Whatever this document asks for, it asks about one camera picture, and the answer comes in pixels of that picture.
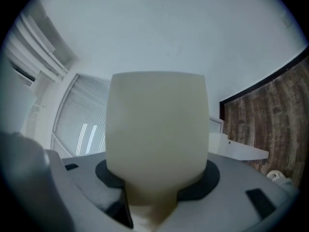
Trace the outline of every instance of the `black baseboard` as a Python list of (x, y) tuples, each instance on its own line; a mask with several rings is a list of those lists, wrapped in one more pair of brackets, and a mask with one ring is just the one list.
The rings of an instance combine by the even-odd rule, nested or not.
[(222, 119), (222, 120), (225, 119), (225, 104), (226, 103), (231, 102), (233, 100), (236, 100), (239, 97), (242, 97), (242, 96), (244, 96), (246, 94), (249, 94), (250, 92), (252, 92), (252, 91), (254, 91), (254, 90), (264, 86), (265, 84), (270, 83), (272, 80), (276, 79), (277, 77), (281, 76), (283, 73), (285, 73), (288, 70), (290, 70), (295, 65), (299, 64), (308, 55), (309, 55), (309, 46), (304, 51), (302, 51), (302, 53), (300, 53), (297, 57), (295, 57), (291, 62), (287, 63), (282, 68), (280, 68), (279, 70), (277, 70), (273, 74), (269, 75), (268, 77), (266, 77), (262, 81), (252, 85), (251, 87), (243, 90), (242, 92), (239, 92), (236, 95), (233, 95), (233, 96), (231, 96), (231, 97), (221, 101), (220, 102), (220, 119)]

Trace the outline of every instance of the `white wall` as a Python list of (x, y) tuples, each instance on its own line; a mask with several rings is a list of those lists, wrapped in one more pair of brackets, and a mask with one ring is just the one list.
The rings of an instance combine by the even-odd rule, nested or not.
[[(81, 60), (75, 73), (105, 79), (128, 71), (205, 75), (210, 115), (219, 101), (264, 79), (305, 49), (278, 0), (41, 0)], [(55, 104), (60, 103), (61, 95)]]

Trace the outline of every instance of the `shoe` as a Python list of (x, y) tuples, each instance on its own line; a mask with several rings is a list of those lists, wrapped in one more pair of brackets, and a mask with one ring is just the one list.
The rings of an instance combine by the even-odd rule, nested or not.
[(278, 179), (280, 179), (280, 178), (284, 178), (285, 179), (285, 176), (284, 176), (284, 174), (283, 173), (281, 173), (280, 171), (278, 171), (278, 170), (272, 170), (272, 171), (270, 171), (267, 175), (266, 175), (266, 177), (268, 178), (268, 179), (271, 179), (271, 181), (276, 181), (276, 180), (278, 180)]

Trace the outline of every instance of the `window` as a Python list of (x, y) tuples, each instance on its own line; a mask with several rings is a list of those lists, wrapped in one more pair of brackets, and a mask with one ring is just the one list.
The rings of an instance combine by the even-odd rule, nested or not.
[(110, 82), (76, 75), (58, 110), (51, 149), (61, 158), (105, 151), (105, 117)]

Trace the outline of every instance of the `wooden floor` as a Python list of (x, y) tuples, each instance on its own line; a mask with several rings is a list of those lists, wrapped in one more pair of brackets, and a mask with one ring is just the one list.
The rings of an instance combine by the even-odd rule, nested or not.
[(248, 162), (267, 174), (280, 170), (299, 186), (309, 151), (309, 57), (275, 80), (225, 104), (223, 133), (269, 151)]

